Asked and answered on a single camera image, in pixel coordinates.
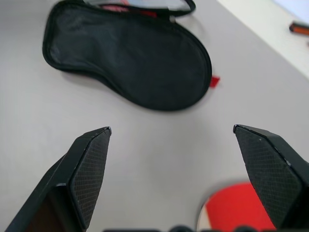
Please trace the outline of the red round object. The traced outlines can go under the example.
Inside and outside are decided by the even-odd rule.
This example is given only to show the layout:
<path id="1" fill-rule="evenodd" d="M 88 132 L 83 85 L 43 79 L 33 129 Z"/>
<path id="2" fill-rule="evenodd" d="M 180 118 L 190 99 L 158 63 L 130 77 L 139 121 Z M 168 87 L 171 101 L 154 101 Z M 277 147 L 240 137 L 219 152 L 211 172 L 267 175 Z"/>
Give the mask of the red round object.
<path id="1" fill-rule="evenodd" d="M 207 195 L 197 215 L 198 232 L 234 232 L 239 227 L 257 232 L 276 229 L 250 182 L 238 182 Z"/>

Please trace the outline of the orange and black hacksaw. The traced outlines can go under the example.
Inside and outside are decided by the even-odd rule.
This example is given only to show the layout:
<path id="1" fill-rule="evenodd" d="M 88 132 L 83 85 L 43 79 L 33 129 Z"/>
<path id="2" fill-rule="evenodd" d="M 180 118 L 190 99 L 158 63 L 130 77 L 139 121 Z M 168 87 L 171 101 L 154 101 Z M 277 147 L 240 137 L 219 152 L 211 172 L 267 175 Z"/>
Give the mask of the orange and black hacksaw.
<path id="1" fill-rule="evenodd" d="M 292 22 L 289 26 L 289 31 L 295 34 L 309 36 L 309 24 Z"/>

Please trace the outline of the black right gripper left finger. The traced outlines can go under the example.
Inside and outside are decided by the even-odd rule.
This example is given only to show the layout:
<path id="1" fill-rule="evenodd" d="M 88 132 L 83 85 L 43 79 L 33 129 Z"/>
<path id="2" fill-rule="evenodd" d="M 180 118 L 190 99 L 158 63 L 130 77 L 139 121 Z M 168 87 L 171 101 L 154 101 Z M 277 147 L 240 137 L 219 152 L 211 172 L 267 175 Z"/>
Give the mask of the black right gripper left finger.
<path id="1" fill-rule="evenodd" d="M 103 182 L 112 130 L 75 139 L 42 177 L 4 232 L 86 232 Z"/>

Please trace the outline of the black and red paddle case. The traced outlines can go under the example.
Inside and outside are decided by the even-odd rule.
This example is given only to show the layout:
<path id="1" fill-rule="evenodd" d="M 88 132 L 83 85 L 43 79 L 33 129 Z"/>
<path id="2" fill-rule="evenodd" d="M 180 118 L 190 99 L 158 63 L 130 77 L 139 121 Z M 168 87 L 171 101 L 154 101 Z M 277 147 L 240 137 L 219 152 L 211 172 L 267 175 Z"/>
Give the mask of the black and red paddle case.
<path id="1" fill-rule="evenodd" d="M 92 77 L 128 101 L 157 111 L 193 106 L 212 81 L 201 41 L 171 17 L 187 10 L 62 0 L 46 21 L 42 43 L 53 68 Z"/>

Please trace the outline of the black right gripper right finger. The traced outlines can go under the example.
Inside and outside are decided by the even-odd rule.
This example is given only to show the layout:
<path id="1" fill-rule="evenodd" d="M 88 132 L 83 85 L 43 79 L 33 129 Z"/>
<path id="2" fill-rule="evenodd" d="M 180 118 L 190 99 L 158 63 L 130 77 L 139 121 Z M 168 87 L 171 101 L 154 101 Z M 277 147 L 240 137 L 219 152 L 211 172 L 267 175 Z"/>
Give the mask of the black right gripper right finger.
<path id="1" fill-rule="evenodd" d="M 309 163 L 267 130 L 233 128 L 249 180 L 277 229 L 309 232 Z"/>

